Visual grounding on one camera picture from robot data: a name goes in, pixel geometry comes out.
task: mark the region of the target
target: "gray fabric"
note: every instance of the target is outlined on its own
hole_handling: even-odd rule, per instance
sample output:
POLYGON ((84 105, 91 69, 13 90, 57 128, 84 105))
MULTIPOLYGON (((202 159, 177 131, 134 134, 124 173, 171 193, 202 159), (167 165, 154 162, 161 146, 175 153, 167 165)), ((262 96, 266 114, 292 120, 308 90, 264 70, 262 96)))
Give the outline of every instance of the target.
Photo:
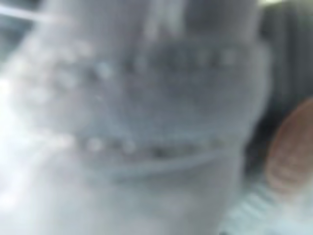
MULTIPOLYGON (((144 22, 149 19, 150 1, 49 0, 43 5, 45 13, 72 18, 74 24, 70 20, 70 25, 36 26, 3 71, 2 75, 10 77, 13 83, 7 104, 22 125, 30 128, 28 135, 38 131, 39 126, 62 132, 78 142, 73 151, 53 149, 44 153, 51 155, 49 161, 43 157, 34 164, 31 187, 17 208, 9 212, 15 228, 9 228, 12 233, 7 232, 8 235, 216 234, 239 188, 243 147, 264 110, 270 83, 269 55, 254 40, 258 23, 256 1, 236 1, 238 5, 228 0, 208 2, 212 5, 195 1, 196 8, 189 5, 186 15, 190 17, 188 10, 195 12, 200 6, 209 10, 214 7, 218 13, 215 18, 221 20, 227 16, 229 4, 234 7, 233 14, 215 23, 203 16, 203 22, 209 25, 207 30, 193 30, 194 20, 188 18, 183 34, 174 38, 157 35, 156 41, 148 43, 144 22), (241 30, 222 27, 232 23, 239 29, 243 22, 251 25, 241 30), (104 79, 95 70, 90 71, 90 65, 95 66, 99 59, 140 55, 169 41, 198 39, 213 51, 223 46, 223 40, 239 45, 244 48, 239 53, 242 61, 230 60, 229 64, 226 60, 214 68, 210 60, 204 70, 188 72, 181 68, 175 72, 157 70, 112 76, 106 70, 104 79), (91 46, 91 53, 86 44, 76 47, 76 40, 91 46), (77 67, 71 67, 69 62, 72 59, 68 55, 73 53, 79 57, 77 67), (82 75, 82 83, 72 87, 64 84, 64 79, 60 81, 60 71, 69 71, 71 75, 78 69, 80 75, 75 78, 82 75), (158 172, 116 181, 105 174, 106 161, 114 158, 103 156, 97 169, 88 168, 79 158, 89 157, 81 139, 99 135, 131 140, 139 147, 171 141, 195 143, 216 136, 223 144, 218 151, 202 152, 202 158, 208 156, 202 164, 195 164, 199 156, 190 155, 189 164, 166 170, 169 156, 157 160, 165 166, 158 172), (235 143, 225 141, 229 136, 234 136, 235 143)), ((38 146, 29 151, 30 162, 36 159, 37 151, 38 146)), ((140 167, 135 164, 128 169, 136 172, 140 167)), ((149 167, 159 165, 152 162, 149 167)))

